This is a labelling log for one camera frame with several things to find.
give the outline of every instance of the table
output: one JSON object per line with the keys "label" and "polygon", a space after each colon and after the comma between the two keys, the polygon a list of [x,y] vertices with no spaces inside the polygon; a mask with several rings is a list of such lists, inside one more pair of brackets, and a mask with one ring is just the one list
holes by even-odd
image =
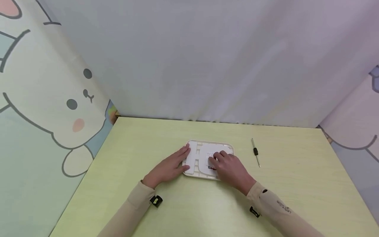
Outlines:
{"label": "table", "polygon": [[[261,168],[252,153],[259,150]],[[96,236],[136,183],[188,140],[230,143],[246,169],[326,236],[379,236],[379,227],[320,129],[119,117],[52,237]],[[244,196],[181,175],[161,184],[134,236],[281,236]]]}

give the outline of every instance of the white plastic tray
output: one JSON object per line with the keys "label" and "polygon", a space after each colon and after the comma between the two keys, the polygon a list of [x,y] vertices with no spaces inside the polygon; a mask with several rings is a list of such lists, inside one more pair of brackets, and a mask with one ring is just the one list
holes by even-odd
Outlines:
{"label": "white plastic tray", "polygon": [[182,165],[189,165],[190,168],[184,175],[201,179],[219,180],[216,170],[212,169],[212,164],[208,161],[208,157],[212,157],[213,153],[224,150],[228,154],[234,154],[233,146],[228,143],[189,140],[191,148],[187,159]]}

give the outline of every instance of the bunny ear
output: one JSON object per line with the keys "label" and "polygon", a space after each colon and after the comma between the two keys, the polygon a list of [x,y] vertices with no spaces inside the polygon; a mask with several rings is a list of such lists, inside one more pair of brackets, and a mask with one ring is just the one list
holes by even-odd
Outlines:
{"label": "bunny ear", "polygon": [[21,9],[14,0],[0,0],[0,16],[18,19],[21,15]]}

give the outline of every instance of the beige sleeve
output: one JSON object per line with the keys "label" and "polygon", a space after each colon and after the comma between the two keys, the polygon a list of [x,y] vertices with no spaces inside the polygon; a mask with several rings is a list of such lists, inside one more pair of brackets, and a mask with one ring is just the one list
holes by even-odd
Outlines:
{"label": "beige sleeve", "polygon": [[139,221],[150,206],[155,190],[138,182],[124,204],[105,225],[98,237],[131,236]]}
{"label": "beige sleeve", "polygon": [[323,237],[323,235],[287,207],[273,192],[256,183],[247,194],[254,210],[269,219],[285,237]]}

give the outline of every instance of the black clip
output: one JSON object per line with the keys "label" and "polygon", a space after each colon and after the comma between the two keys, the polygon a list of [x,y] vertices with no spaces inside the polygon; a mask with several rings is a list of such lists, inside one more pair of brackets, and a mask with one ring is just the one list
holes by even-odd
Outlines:
{"label": "black clip", "polygon": [[159,205],[163,202],[163,199],[160,196],[153,196],[150,199],[150,203],[153,204],[156,208],[159,207]]}
{"label": "black clip", "polygon": [[260,215],[258,214],[258,212],[256,212],[253,207],[250,207],[250,212],[253,213],[254,216],[256,216],[257,218],[260,217]]}

